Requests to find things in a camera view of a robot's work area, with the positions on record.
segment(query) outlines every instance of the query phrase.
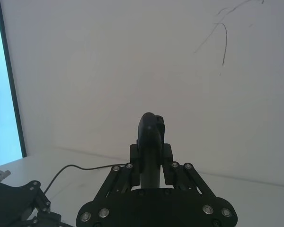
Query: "silver bolt head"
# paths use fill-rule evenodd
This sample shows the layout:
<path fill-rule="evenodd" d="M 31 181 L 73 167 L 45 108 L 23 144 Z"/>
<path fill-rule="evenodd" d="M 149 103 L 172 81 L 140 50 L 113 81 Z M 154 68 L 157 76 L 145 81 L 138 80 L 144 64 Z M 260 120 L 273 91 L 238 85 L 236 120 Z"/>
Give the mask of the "silver bolt head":
<path fill-rule="evenodd" d="M 85 222 L 85 221 L 88 221 L 90 217 L 91 217 L 91 214 L 88 212 L 85 212 L 81 215 L 80 220 Z"/>
<path fill-rule="evenodd" d="M 212 214 L 213 213 L 213 208 L 209 205 L 203 206 L 203 211 L 205 214 Z"/>
<path fill-rule="evenodd" d="M 118 167 L 118 166 L 114 166 L 114 167 L 113 167 L 113 170 L 114 170 L 114 171 L 119 171 L 119 169 L 120 169 L 120 167 Z"/>
<path fill-rule="evenodd" d="M 109 215 L 109 210 L 106 208 L 103 208 L 99 211 L 99 217 L 100 218 L 105 218 Z"/>
<path fill-rule="evenodd" d="M 174 167 L 174 168 L 177 168 L 177 167 L 178 167 L 178 163 L 177 163 L 177 162 L 173 162 L 173 163 L 171 164 L 171 166 Z"/>
<path fill-rule="evenodd" d="M 128 169 L 131 169 L 133 167 L 133 165 L 131 164 L 131 163 L 128 163 L 127 165 L 126 165 L 126 168 L 128 168 Z"/>
<path fill-rule="evenodd" d="M 223 208 L 222 215 L 224 215 L 224 216 L 229 218 L 231 216 L 231 211 L 229 209 L 227 209 L 227 208 Z"/>
<path fill-rule="evenodd" d="M 186 169 L 191 169 L 192 166 L 191 166 L 191 164 L 187 163 L 187 164 L 185 164 L 185 168 L 186 168 Z"/>

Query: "scribble mark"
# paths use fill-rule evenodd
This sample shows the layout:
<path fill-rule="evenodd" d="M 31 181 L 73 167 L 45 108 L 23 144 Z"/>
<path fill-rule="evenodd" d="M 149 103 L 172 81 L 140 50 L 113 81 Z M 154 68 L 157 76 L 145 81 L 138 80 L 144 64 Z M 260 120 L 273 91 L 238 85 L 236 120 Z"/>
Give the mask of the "scribble mark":
<path fill-rule="evenodd" d="M 232 13 L 232 12 L 235 11 L 238 7 L 240 7 L 240 6 L 242 6 L 242 5 L 246 4 L 246 3 L 248 3 L 249 1 L 253 1 L 253 0 L 245 0 L 244 2 L 241 2 L 240 4 L 238 4 L 237 6 L 235 6 L 232 10 L 228 11 L 228 12 L 221 18 L 221 20 L 219 20 L 218 23 L 221 23 L 221 22 L 224 20 L 224 18 L 225 18 L 228 14 Z M 212 29 L 212 31 L 210 32 L 210 34 L 209 34 L 209 35 L 204 39 L 204 41 L 198 46 L 198 48 L 194 51 L 194 53 L 197 53 L 197 52 L 201 49 L 201 47 L 207 42 L 207 40 L 209 39 L 209 37 L 213 34 L 213 32 L 215 31 L 215 29 L 217 28 L 217 26 L 218 26 L 218 24 L 216 24 L 216 25 L 213 27 L 213 29 Z"/>
<path fill-rule="evenodd" d="M 219 15 L 223 10 L 225 10 L 225 9 L 228 9 L 228 7 L 225 7 L 225 8 L 223 8 L 223 9 L 221 9 L 217 14 L 216 14 L 216 16 L 217 15 Z"/>
<path fill-rule="evenodd" d="M 224 24 L 224 23 L 221 23 L 221 22 L 217 23 L 217 25 L 219 25 L 219 24 L 221 24 L 221 25 L 223 25 L 223 26 L 224 26 L 224 28 L 225 28 L 225 32 L 226 32 L 225 50 L 224 50 L 223 63 L 222 63 L 222 65 L 224 65 L 224 62 L 225 62 L 225 55 L 226 55 L 226 48 L 227 48 L 227 29 L 226 29 L 226 26 L 225 26 L 225 24 Z"/>

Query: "blue sky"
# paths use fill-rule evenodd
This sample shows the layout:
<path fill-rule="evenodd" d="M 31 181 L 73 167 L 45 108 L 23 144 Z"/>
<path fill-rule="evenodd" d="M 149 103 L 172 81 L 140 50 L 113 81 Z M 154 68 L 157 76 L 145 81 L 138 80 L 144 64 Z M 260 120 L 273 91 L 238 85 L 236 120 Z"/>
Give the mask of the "blue sky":
<path fill-rule="evenodd" d="M 0 165 L 22 158 L 0 35 Z"/>

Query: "white table surface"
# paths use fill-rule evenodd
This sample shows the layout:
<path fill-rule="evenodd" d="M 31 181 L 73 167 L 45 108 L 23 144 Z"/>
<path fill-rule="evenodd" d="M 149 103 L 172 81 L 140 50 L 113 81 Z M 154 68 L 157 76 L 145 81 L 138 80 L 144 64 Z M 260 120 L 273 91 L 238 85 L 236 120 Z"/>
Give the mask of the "white table surface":
<path fill-rule="evenodd" d="M 65 165 L 75 164 L 87 168 L 125 162 L 55 149 L 51 153 L 29 156 L 0 166 L 0 170 L 12 172 L 3 181 L 5 184 L 21 186 L 38 180 L 44 190 Z M 79 209 L 93 200 L 109 170 L 65 169 L 46 194 L 52 202 L 51 211 L 61 214 L 63 222 L 75 226 Z M 201 176 L 216 196 L 225 198 L 234 206 L 239 218 L 238 227 L 284 227 L 284 187 L 208 174 Z"/>

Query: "black cable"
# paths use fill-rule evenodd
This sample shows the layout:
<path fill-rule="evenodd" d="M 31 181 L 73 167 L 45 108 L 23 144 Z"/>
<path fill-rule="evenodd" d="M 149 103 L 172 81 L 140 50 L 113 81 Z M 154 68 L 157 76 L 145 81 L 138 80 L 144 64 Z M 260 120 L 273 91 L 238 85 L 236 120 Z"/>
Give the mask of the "black cable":
<path fill-rule="evenodd" d="M 47 188 L 45 189 L 44 191 L 44 194 L 47 193 L 48 189 L 52 186 L 53 182 L 55 181 L 55 179 L 57 178 L 57 176 L 64 170 L 66 169 L 67 167 L 76 167 L 78 169 L 81 169 L 81 170 L 95 170 L 95 169 L 102 169 L 102 168 L 107 168 L 107 167 L 112 167 L 112 166 L 124 166 L 125 164 L 112 164 L 112 165 L 107 165 L 107 166 L 99 166 L 99 167 L 94 167 L 94 168 L 82 168 L 80 166 L 76 166 L 76 165 L 67 165 L 65 167 L 63 167 L 52 179 L 52 181 L 49 183 L 49 185 L 47 186 Z"/>

